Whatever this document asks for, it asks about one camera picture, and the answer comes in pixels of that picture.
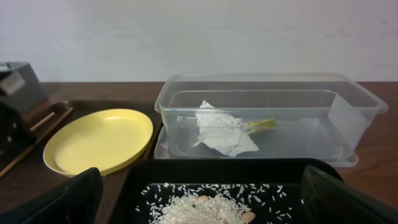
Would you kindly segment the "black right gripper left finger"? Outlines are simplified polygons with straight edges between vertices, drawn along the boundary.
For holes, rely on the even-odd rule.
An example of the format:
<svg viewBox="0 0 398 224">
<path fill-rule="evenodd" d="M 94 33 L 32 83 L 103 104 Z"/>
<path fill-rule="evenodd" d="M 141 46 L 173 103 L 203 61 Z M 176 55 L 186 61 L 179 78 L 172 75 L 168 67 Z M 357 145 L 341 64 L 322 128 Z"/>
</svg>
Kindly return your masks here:
<svg viewBox="0 0 398 224">
<path fill-rule="evenodd" d="M 63 185 L 2 213 L 1 224 L 93 223 L 102 193 L 101 174 L 92 167 Z"/>
</svg>

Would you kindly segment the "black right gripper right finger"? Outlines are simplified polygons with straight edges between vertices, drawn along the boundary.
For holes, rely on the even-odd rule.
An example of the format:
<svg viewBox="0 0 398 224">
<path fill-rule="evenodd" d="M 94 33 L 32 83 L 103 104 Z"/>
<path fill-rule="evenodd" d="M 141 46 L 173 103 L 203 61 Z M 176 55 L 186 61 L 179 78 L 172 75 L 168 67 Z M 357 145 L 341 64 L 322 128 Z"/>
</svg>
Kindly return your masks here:
<svg viewBox="0 0 398 224">
<path fill-rule="evenodd" d="M 306 166 L 302 176 L 303 206 L 310 223 L 397 224 L 397 209 Z"/>
</svg>

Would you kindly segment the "yellow plate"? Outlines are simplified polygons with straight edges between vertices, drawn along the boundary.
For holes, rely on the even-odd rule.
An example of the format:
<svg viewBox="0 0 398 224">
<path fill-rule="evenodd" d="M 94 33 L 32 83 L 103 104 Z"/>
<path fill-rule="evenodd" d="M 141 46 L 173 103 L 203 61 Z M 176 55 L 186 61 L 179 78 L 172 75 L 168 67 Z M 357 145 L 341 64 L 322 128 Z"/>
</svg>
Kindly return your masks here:
<svg viewBox="0 0 398 224">
<path fill-rule="evenodd" d="M 153 133 L 153 122 L 140 111 L 103 110 L 57 131 L 44 147 L 43 160 L 50 170 L 66 177 L 92 167 L 106 176 L 138 160 Z"/>
</svg>

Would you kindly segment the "wooden chopstick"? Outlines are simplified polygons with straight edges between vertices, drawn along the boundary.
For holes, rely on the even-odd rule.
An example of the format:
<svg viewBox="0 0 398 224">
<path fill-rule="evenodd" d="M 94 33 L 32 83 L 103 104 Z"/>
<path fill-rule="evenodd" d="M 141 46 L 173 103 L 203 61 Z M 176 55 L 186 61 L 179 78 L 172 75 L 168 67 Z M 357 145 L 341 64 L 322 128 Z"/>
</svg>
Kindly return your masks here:
<svg viewBox="0 0 398 224">
<path fill-rule="evenodd" d="M 37 122 L 35 125 L 33 125 L 29 131 L 30 132 L 34 132 L 36 131 L 39 127 L 41 127 L 44 123 L 46 123 L 48 120 L 50 120 L 53 116 L 55 115 L 54 112 L 51 112 L 50 114 L 48 114 L 46 117 L 44 117 L 43 119 L 41 119 L 39 122 Z"/>
<path fill-rule="evenodd" d="M 41 143 L 59 124 L 64 121 L 73 111 L 73 108 L 68 108 L 64 114 L 59 117 L 53 124 L 50 125 L 48 129 L 46 129 L 33 144 L 24 149 L 14 160 L 12 160 L 2 171 L 1 178 L 7 175 L 21 160 L 23 160 L 39 143 Z"/>
</svg>

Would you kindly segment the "green foil wrapper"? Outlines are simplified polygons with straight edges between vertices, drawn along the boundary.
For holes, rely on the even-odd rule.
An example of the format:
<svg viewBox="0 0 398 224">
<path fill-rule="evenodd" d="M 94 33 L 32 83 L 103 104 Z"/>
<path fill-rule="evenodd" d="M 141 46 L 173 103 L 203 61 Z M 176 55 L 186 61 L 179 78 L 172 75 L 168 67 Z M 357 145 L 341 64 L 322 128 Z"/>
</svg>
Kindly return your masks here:
<svg viewBox="0 0 398 224">
<path fill-rule="evenodd" d="M 248 134 L 254 134 L 258 132 L 267 131 L 272 128 L 277 127 L 277 120 L 276 119 L 265 119 L 262 121 L 252 121 L 246 123 L 245 132 Z"/>
</svg>

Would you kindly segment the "white napkin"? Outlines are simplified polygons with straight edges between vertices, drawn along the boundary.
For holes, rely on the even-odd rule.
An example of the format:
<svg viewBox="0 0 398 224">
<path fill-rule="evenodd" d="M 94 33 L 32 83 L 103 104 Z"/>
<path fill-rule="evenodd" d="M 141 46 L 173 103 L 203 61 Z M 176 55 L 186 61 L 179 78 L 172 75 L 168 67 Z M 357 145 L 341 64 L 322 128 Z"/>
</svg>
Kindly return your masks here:
<svg viewBox="0 0 398 224">
<path fill-rule="evenodd" d="M 229 157 L 236 157 L 244 152 L 259 151 L 249 136 L 249 126 L 242 122 L 242 119 L 220 110 L 215 110 L 215 113 L 197 112 L 195 116 L 199 135 L 192 147 L 203 143 Z"/>
</svg>

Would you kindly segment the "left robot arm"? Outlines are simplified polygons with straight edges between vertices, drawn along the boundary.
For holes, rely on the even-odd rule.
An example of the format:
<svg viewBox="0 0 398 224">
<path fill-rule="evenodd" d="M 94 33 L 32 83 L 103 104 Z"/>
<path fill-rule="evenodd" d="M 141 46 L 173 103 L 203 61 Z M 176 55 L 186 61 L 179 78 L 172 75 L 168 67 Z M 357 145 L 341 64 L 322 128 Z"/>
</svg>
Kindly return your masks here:
<svg viewBox="0 0 398 224">
<path fill-rule="evenodd" d="M 24 118 L 47 99 L 28 62 L 1 63 L 1 170 L 37 137 Z"/>
</svg>

